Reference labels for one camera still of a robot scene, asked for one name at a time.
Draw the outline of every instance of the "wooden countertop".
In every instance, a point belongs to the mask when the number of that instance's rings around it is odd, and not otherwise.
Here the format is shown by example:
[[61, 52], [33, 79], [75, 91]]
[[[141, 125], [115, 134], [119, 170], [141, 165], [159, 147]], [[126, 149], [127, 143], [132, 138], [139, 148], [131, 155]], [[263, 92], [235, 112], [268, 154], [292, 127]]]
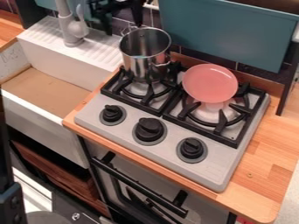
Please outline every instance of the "wooden countertop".
[[[179, 54], [177, 60], [184, 65], [205, 63]], [[299, 158], [299, 122], [275, 115], [278, 95], [282, 85], [268, 80], [235, 72], [240, 81], [251, 81], [253, 86], [264, 88], [271, 94], [271, 104], [257, 129], [247, 151], [240, 161], [227, 189], [215, 193], [207, 188], [156, 164], [119, 144], [113, 143], [74, 123], [73, 119], [95, 95], [101, 86], [91, 93], [63, 121], [68, 129], [94, 143], [104, 145], [111, 151], [170, 179], [225, 209], [257, 223], [273, 223], [280, 210], [289, 181]]]

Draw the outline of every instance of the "black knob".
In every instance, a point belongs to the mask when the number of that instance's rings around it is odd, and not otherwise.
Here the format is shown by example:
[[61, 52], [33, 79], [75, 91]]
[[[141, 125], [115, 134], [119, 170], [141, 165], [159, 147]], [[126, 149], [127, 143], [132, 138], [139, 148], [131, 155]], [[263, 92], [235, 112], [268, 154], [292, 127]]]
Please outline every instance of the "black knob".
[[204, 154], [204, 145], [195, 138], [187, 138], [180, 150], [185, 158], [200, 158]]
[[103, 119], [105, 122], [114, 123], [122, 118], [122, 110], [118, 106], [106, 105], [103, 113]]
[[136, 126], [136, 137], [144, 142], [154, 142], [163, 136], [164, 126], [155, 118], [141, 118]]

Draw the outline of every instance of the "gray faucet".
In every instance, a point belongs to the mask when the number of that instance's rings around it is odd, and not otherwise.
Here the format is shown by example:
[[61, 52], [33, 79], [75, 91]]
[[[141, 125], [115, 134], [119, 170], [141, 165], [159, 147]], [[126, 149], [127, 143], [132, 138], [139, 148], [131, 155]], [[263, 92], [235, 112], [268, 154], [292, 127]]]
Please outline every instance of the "gray faucet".
[[76, 13], [80, 21], [76, 21], [73, 12], [68, 7], [67, 0], [55, 0], [59, 12], [59, 24], [65, 41], [65, 45], [74, 47], [84, 41], [89, 33], [87, 24], [84, 21], [83, 5], [84, 0], [76, 7]]

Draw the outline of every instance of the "pot rim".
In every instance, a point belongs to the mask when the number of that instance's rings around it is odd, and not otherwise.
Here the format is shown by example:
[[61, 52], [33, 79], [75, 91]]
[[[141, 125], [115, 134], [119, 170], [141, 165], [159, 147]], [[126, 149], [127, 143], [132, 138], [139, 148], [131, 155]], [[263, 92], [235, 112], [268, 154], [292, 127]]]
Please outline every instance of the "pot rim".
[[[121, 44], [122, 44], [122, 41], [124, 40], [125, 37], [127, 37], [129, 34], [133, 33], [133, 32], [138, 32], [140, 30], [156, 30], [156, 31], [160, 31], [160, 32], [163, 32], [164, 34], [166, 34], [166, 36], [168, 37], [169, 39], [169, 44], [167, 45], [167, 47], [165, 47], [164, 50], [162, 50], [161, 52], [157, 53], [157, 54], [154, 54], [154, 55], [150, 55], [150, 56], [134, 56], [134, 55], [128, 55], [126, 54], [125, 52], [122, 51], [121, 49]], [[136, 30], [133, 30], [133, 31], [130, 31], [128, 32], [126, 35], [124, 35], [119, 43], [119, 46], [118, 48], [120, 49], [121, 53], [130, 57], [130, 58], [134, 58], [134, 59], [151, 59], [151, 58], [155, 58], [157, 55], [161, 54], [161, 53], [164, 53], [166, 52], [168, 49], [170, 49], [170, 46], [172, 44], [172, 39], [171, 39], [171, 36], [168, 32], [162, 30], [162, 29], [158, 29], [158, 28], [155, 28], [155, 27], [141, 27], [141, 28], [137, 28]]]

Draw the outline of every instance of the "oven handle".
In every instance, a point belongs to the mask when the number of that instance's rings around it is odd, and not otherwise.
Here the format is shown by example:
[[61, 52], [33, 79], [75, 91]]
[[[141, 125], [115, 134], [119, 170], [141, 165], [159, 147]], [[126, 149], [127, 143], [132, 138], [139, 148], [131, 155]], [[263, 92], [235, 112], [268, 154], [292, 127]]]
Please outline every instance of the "oven handle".
[[151, 200], [154, 200], [156, 203], [160, 204], [161, 206], [172, 211], [174, 214], [177, 214], [182, 218], [185, 218], [187, 216], [188, 211], [180, 207], [183, 205], [184, 200], [188, 196], [187, 192], [180, 191], [177, 197], [174, 199], [174, 201], [171, 202], [165, 197], [163, 197], [162, 195], [151, 191], [148, 187], [138, 183], [138, 181], [133, 180], [131, 177], [128, 177], [126, 174], [117, 171], [115, 168], [111, 167], [109, 163], [114, 158], [114, 156], [115, 154], [110, 151], [102, 160], [98, 159], [97, 157], [92, 157], [91, 163], [92, 165], [97, 166], [98, 168], [102, 169], [103, 171], [113, 176], [114, 178], [119, 179], [121, 182], [132, 187], [138, 192], [144, 194], [146, 197], [150, 198]]

